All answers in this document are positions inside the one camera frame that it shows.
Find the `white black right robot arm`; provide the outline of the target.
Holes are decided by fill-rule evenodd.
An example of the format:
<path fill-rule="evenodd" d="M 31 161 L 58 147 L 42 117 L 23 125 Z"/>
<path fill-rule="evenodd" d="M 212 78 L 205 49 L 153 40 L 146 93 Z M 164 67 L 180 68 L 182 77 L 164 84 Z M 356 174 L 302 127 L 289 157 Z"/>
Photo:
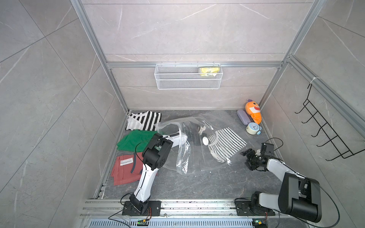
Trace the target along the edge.
<path fill-rule="evenodd" d="M 242 152 L 251 171 L 262 167 L 280 181 L 279 194 L 255 192 L 249 204 L 253 214 L 269 214 L 278 211 L 299 219 L 320 222 L 322 218 L 319 182 L 307 178 L 287 166 L 282 160 L 268 155 L 257 155 L 253 149 Z"/>

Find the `clear plastic vacuum bag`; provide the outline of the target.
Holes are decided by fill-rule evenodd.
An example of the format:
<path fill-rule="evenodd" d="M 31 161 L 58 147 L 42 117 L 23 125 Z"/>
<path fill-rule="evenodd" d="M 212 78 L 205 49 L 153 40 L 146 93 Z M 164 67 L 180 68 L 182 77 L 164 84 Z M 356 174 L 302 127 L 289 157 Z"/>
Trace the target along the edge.
<path fill-rule="evenodd" d="M 231 162 L 220 163 L 210 154 L 207 138 L 217 130 L 227 127 L 237 133 L 247 145 L 231 158 Z M 198 174 L 237 163 L 242 160 L 241 152 L 254 148 L 257 144 L 246 132 L 242 123 L 226 111 L 215 110 L 160 122 L 156 128 L 162 135 L 175 133 L 187 135 L 187 142 L 173 147 L 164 165 L 166 169 L 176 171 L 181 175 Z"/>

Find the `red shirt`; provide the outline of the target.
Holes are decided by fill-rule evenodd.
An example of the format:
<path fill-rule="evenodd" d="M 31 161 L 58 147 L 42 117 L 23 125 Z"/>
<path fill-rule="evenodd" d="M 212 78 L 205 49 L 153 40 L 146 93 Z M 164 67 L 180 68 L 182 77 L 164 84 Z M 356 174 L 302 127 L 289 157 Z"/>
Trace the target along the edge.
<path fill-rule="evenodd" d="M 137 155 L 122 155 L 117 157 L 111 176 L 114 178 L 114 185 L 124 185 L 140 182 L 143 177 L 142 153 Z"/>

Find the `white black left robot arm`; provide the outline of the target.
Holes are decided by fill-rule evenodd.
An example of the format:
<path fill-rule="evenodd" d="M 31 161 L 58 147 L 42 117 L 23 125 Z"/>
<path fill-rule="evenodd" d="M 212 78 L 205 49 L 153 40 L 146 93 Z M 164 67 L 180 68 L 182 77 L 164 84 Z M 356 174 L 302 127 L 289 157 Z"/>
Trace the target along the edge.
<path fill-rule="evenodd" d="M 156 174 L 164 166 L 173 147 L 180 146 L 187 142 L 187 135 L 175 133 L 172 135 L 161 135 L 156 133 L 148 142 L 142 152 L 143 169 L 137 189 L 130 196 L 130 204 L 140 214 L 148 210 L 148 202 L 151 196 L 151 188 Z"/>

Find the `thin striped white shirt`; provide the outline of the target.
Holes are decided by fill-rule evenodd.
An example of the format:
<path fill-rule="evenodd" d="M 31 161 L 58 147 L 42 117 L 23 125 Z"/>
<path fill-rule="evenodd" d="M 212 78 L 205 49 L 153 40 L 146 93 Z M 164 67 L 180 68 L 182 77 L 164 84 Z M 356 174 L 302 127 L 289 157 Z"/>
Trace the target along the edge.
<path fill-rule="evenodd" d="M 229 127 L 217 130 L 207 139 L 210 154 L 220 163 L 231 162 L 231 158 L 242 151 L 247 145 L 247 143 Z"/>

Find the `green shirt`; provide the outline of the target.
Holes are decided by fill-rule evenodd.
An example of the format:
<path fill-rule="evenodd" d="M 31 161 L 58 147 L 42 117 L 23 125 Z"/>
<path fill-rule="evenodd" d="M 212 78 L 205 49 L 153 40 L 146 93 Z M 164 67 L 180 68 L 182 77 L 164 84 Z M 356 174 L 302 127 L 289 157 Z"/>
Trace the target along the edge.
<path fill-rule="evenodd" d="M 156 133 L 156 131 L 131 131 L 117 143 L 117 149 L 119 151 L 143 152 Z"/>

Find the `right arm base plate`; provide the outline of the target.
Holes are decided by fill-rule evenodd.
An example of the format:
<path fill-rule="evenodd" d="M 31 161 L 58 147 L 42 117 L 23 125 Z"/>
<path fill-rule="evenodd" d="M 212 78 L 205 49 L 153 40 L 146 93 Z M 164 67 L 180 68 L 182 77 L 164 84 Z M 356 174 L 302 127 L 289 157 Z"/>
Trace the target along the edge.
<path fill-rule="evenodd" d="M 238 198 L 234 204 L 238 216 L 275 216 L 274 210 L 256 205 L 250 199 Z"/>

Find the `black white striped tank top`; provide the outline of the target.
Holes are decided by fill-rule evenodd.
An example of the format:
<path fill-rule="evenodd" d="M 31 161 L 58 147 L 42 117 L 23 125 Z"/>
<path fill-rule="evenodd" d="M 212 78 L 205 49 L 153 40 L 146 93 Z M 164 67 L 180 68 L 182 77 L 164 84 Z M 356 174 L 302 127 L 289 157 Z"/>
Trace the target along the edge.
<path fill-rule="evenodd" d="M 162 114 L 160 112 L 140 112 L 137 114 L 131 113 L 128 116 L 126 130 L 134 131 L 155 131 L 156 125 L 161 121 Z"/>

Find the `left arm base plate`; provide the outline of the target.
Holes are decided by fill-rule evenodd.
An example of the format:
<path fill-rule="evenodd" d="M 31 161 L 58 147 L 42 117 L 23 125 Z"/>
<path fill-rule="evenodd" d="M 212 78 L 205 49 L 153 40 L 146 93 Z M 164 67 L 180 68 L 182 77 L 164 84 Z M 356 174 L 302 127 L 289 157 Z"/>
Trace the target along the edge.
<path fill-rule="evenodd" d="M 122 215 L 127 216 L 159 216 L 161 211 L 161 201 L 153 200 L 147 204 L 134 205 L 131 201 L 126 201 L 122 210 Z"/>

